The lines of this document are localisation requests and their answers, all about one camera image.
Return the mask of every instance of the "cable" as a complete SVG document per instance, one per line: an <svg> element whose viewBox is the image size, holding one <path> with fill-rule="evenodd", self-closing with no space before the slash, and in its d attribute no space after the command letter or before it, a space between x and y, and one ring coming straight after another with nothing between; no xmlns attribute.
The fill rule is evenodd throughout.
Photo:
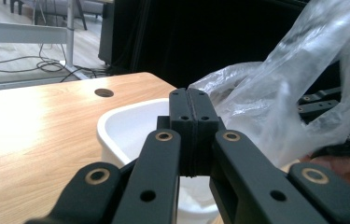
<svg viewBox="0 0 350 224"><path fill-rule="evenodd" d="M73 72L69 73L69 75L65 76L60 82L64 82L68 77L72 76L75 72L78 72L81 70L80 68L74 70Z"/></svg>

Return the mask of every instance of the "screw hole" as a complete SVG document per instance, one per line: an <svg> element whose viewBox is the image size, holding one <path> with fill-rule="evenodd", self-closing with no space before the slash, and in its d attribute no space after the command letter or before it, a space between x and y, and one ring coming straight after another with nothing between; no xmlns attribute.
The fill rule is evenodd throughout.
<svg viewBox="0 0 350 224"><path fill-rule="evenodd" d="M171 134L171 133L157 133L155 135L155 138L158 140L158 141L162 141L162 142L166 142L166 141L169 141L173 138L174 136Z"/></svg>
<svg viewBox="0 0 350 224"><path fill-rule="evenodd" d="M85 176L85 181L90 185L98 185L105 182L110 177L110 172L104 168L97 168Z"/></svg>
<svg viewBox="0 0 350 224"><path fill-rule="evenodd" d="M284 202L287 199L286 195L279 190L271 191L271 197L273 197L273 199L277 200L278 202Z"/></svg>
<svg viewBox="0 0 350 224"><path fill-rule="evenodd" d="M236 142L241 139L241 136L237 133L224 133L223 137L227 141L231 141L231 142Z"/></svg>
<svg viewBox="0 0 350 224"><path fill-rule="evenodd" d="M140 194L140 199L145 203L154 201L155 197L156 195L153 190L145 190Z"/></svg>
<svg viewBox="0 0 350 224"><path fill-rule="evenodd" d="M108 89L97 89L95 94L101 97L112 97L114 92Z"/></svg>

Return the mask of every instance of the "black cable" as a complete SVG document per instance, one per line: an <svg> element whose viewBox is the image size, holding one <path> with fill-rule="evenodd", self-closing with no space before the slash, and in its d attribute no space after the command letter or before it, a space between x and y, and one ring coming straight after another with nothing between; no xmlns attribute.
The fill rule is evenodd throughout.
<svg viewBox="0 0 350 224"><path fill-rule="evenodd" d="M15 59L9 59L9 60L0 61L0 63L9 63L9 62L13 62L13 61L21 60L21 59L27 59L27 58L41 59L40 56L23 56L23 57L19 57L19 58L15 58Z"/></svg>
<svg viewBox="0 0 350 224"><path fill-rule="evenodd" d="M81 70L80 68L74 70L73 72L69 73L67 76L65 76L60 82L64 82L68 77L72 76L75 72L78 72Z"/></svg>

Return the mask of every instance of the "floor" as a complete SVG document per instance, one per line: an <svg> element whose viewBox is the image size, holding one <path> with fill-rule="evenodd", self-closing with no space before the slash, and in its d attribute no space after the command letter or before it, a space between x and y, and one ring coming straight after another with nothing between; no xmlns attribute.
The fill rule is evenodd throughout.
<svg viewBox="0 0 350 224"><path fill-rule="evenodd" d="M47 16L46 19L48 26L66 26L66 21L62 17ZM105 76L105 63L98 58L102 18L96 19L93 15L86 15L85 19L88 31L84 30L81 19L75 19L73 64L84 67L85 69L81 71L87 77L102 77ZM22 15L19 15L17 3L15 12L11 13L9 1L4 5L3 0L0 0L0 22L32 24L32 20L33 10L28 6L23 5ZM65 52L66 45L0 43L0 62L2 62L0 63L0 90L63 81L69 72L61 67L47 65L42 69L36 68L42 65L42 60L38 57L63 61ZM25 56L38 57L19 59ZM65 81L69 80L77 80L77 78L70 76Z"/></svg>

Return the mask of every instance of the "chair leg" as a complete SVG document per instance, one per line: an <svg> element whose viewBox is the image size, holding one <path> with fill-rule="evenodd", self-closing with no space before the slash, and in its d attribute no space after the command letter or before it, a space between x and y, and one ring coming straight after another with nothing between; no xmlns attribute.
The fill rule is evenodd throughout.
<svg viewBox="0 0 350 224"><path fill-rule="evenodd" d="M38 25L38 12L35 13L35 25Z"/></svg>
<svg viewBox="0 0 350 224"><path fill-rule="evenodd" d="M85 22L85 18L84 18L84 12L82 11L81 3L79 2L79 0L76 0L76 4L78 7L79 16L81 17L82 23L84 24L84 30L88 30L87 23Z"/></svg>
<svg viewBox="0 0 350 224"><path fill-rule="evenodd" d="M11 13L14 13L14 4L15 4L15 0L9 0L9 10L11 11Z"/></svg>
<svg viewBox="0 0 350 224"><path fill-rule="evenodd" d="M22 15L22 5L23 5L23 2L22 1L18 1L18 14L19 15Z"/></svg>

